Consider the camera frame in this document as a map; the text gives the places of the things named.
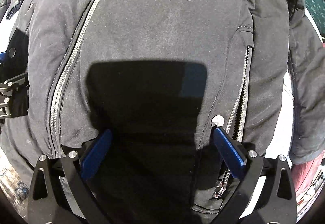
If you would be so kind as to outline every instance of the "zipper teeth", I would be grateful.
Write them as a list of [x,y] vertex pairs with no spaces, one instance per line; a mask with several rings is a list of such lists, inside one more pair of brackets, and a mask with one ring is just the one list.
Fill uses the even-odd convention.
[[[74,49],[71,53],[71,56],[66,64],[66,66],[64,67],[63,69],[63,72],[59,78],[59,81],[55,87],[55,91],[54,91],[54,94],[53,94],[53,99],[52,99],[52,104],[51,104],[51,114],[50,114],[50,128],[51,128],[51,135],[52,135],[52,138],[54,136],[54,139],[55,141],[58,143],[58,131],[56,130],[57,128],[57,118],[58,118],[58,110],[59,110],[59,104],[60,104],[60,97],[61,97],[61,94],[62,94],[62,89],[63,89],[63,85],[64,85],[64,82],[68,76],[68,73],[71,69],[71,67],[73,66],[74,64],[74,61],[77,57],[77,54],[78,54],[78,51],[79,51],[79,48],[80,48],[80,45],[81,45],[81,42],[83,40],[83,36],[86,32],[86,29],[88,27],[88,24],[90,22],[90,19],[98,5],[100,0],[95,0],[94,3],[92,4],[88,14],[87,14],[87,17],[86,17],[86,20],[82,26],[82,29],[79,33],[79,36],[78,36],[78,39],[77,39],[77,42],[74,46]],[[54,144],[54,149],[55,149],[55,157],[59,156],[61,157],[61,150],[57,149],[57,146]]]
[[[229,118],[229,122],[228,122],[228,124],[227,124],[227,128],[226,128],[226,132],[227,133],[229,133],[229,131],[230,131],[230,126],[231,126],[231,123],[232,123],[232,121],[233,121],[233,119],[234,119],[234,116],[235,116],[235,112],[236,112],[236,109],[237,109],[237,106],[238,106],[238,104],[239,104],[239,101],[240,101],[240,97],[241,97],[241,94],[242,94],[242,90],[244,89],[244,98],[243,98],[243,100],[245,101],[245,102],[243,102],[243,104],[242,104],[242,109],[240,110],[240,121],[239,121],[239,130],[238,130],[238,135],[237,135],[237,137],[236,137],[236,139],[234,139],[234,140],[237,140],[237,141],[239,141],[239,142],[241,142],[242,141],[242,139],[243,139],[243,133],[242,133],[242,129],[243,129],[243,124],[244,124],[244,117],[245,117],[245,114],[246,113],[244,113],[244,108],[245,108],[245,106],[246,106],[246,102],[247,102],[247,99],[245,98],[245,96],[247,95],[247,93],[248,93],[248,89],[247,89],[247,86],[246,86],[246,84],[247,84],[247,81],[248,81],[248,76],[246,75],[246,72],[247,72],[247,67],[248,67],[248,57],[249,57],[249,47],[247,47],[247,49],[246,49],[246,53],[245,53],[245,63],[244,63],[244,68],[243,68],[243,78],[242,78],[242,83],[241,83],[241,86],[240,86],[240,90],[239,90],[239,94],[238,94],[238,97],[237,97],[237,99],[236,99],[236,102],[235,102],[235,105],[234,105],[234,108],[233,108],[233,110],[232,110],[232,112],[231,112],[231,115],[230,115],[230,118]],[[225,176],[224,176],[224,178],[223,178],[223,182],[224,182],[224,188],[221,190],[221,192],[218,194],[218,197],[221,197],[223,194],[224,194],[224,192],[226,191],[226,189],[227,189],[227,183],[228,183],[228,180],[229,180],[229,177],[230,177],[230,174],[231,174],[231,172],[230,172],[230,170],[227,168],[227,170],[226,170],[226,173],[225,173]]]

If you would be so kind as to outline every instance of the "zipper pull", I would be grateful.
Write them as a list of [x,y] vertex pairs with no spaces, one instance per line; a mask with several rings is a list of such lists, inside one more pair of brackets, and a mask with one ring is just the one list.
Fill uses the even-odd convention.
[[216,188],[213,191],[213,198],[219,198],[221,194],[223,194],[223,190],[225,189],[225,182],[218,180],[216,183]]

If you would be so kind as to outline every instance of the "jacket sleeve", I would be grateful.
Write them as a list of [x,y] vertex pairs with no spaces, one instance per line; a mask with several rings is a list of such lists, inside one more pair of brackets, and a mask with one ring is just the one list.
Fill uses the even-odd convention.
[[325,48],[306,15],[289,31],[288,66],[295,97],[289,157],[302,164],[325,149]]

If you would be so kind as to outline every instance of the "blue object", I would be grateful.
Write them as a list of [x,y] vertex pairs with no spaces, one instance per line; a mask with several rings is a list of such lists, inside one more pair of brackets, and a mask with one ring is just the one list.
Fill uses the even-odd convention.
[[213,131],[213,141],[232,176],[243,180],[245,176],[245,162],[231,143],[227,133],[219,127],[215,128]]
[[83,180],[90,179],[97,173],[101,162],[105,158],[113,139],[110,130],[105,130],[95,140],[90,150],[81,161],[81,177]]
[[6,52],[0,53],[0,63],[3,63],[5,60],[5,54]]

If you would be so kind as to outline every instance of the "black jacket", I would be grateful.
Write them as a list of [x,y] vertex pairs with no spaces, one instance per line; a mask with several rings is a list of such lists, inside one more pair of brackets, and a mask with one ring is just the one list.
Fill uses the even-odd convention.
[[62,157],[110,128],[113,146],[89,184],[115,223],[209,223],[237,185],[230,177],[212,199],[227,172],[211,120],[223,116],[231,136],[264,154],[287,66],[290,158],[325,149],[325,54],[304,9],[304,0],[25,0],[1,74],[28,70],[30,88],[1,126],[1,147],[29,183],[41,154]]

